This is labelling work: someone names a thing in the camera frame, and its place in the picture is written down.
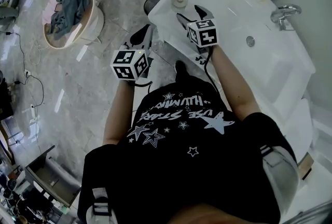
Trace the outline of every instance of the fiducial marker cube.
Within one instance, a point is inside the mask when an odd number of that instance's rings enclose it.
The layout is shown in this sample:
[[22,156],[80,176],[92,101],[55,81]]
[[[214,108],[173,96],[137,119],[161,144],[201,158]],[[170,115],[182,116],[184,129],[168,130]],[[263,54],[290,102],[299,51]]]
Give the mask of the fiducial marker cube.
[[111,60],[111,68],[118,79],[138,80],[148,68],[146,50],[116,50]]
[[219,43],[219,34],[215,19],[206,19],[187,24],[189,37],[199,48]]

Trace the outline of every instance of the sink drain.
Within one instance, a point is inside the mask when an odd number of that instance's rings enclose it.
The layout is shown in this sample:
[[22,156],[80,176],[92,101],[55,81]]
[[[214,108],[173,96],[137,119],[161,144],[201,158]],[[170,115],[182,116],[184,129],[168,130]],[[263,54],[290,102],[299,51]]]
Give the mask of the sink drain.
[[248,36],[246,42],[249,47],[253,47],[255,45],[255,39],[253,36]]

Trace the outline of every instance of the gray tile floor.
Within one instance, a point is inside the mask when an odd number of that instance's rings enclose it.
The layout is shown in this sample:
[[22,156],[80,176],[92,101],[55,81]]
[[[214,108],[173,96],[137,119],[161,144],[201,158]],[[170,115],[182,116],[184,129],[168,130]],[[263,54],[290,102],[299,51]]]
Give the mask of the gray tile floor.
[[[85,155],[99,147],[108,111],[114,98],[118,80],[109,64],[115,49],[124,37],[144,24],[148,18],[143,12],[145,0],[98,0],[105,15],[100,35],[102,44],[91,44],[78,62],[77,55],[82,46],[64,50],[46,48],[41,51],[41,61],[36,48],[29,52],[34,40],[40,48],[47,47],[43,37],[41,12],[49,0],[33,0],[30,6],[20,5],[20,15],[7,31],[17,30],[21,35],[21,46],[25,53],[25,68],[38,77],[44,85],[44,102],[36,109],[36,119],[30,105],[42,100],[40,83],[30,78],[25,86],[12,87],[14,116],[8,125],[19,143],[11,146],[18,164],[26,166],[52,145],[56,148],[52,156],[77,179],[81,179]],[[7,83],[24,81],[22,72],[23,56],[18,39],[11,45],[12,36],[0,35],[0,70]],[[207,80],[204,72],[191,63],[172,46],[158,39],[155,29],[153,39],[154,61],[149,80],[151,90],[171,83],[175,79],[173,65],[181,59],[188,65],[192,75]],[[59,95],[63,97],[59,105]],[[147,94],[147,88],[136,88],[134,109]]]

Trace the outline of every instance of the shoe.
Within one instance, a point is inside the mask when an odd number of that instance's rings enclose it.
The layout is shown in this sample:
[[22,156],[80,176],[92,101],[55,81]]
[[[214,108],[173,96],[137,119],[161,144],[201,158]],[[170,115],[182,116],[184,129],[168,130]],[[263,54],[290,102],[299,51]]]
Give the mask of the shoe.
[[176,73],[184,73],[187,72],[187,67],[184,62],[181,60],[177,60],[174,65],[174,69]]

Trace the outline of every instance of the white sink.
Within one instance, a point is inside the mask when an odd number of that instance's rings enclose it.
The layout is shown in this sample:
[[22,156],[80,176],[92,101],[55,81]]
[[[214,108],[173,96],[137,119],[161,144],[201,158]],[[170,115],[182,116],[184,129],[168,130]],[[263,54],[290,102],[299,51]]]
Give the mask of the white sink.
[[[213,13],[220,46],[251,86],[261,109],[282,126],[302,98],[315,68],[296,32],[279,31],[271,22],[271,12],[276,9],[273,2],[247,2],[251,1],[189,0],[182,14],[190,20],[199,20],[194,5]],[[197,49],[177,21],[171,0],[161,0],[149,19],[158,27],[163,40],[199,65],[195,61]],[[246,43],[248,36],[255,40],[253,47]],[[212,65],[207,68],[217,80]]]

